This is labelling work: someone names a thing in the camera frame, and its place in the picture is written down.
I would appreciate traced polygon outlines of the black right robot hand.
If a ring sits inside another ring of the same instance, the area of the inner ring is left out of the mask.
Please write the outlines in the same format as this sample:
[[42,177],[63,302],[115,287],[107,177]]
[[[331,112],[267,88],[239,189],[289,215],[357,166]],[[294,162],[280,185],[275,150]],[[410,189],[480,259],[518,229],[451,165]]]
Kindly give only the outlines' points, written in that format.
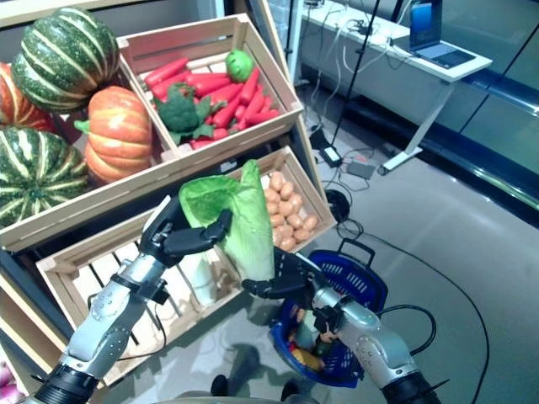
[[271,279],[245,279],[242,287],[262,299],[293,299],[309,306],[315,294],[328,286],[321,270],[301,254],[274,247],[274,265]]

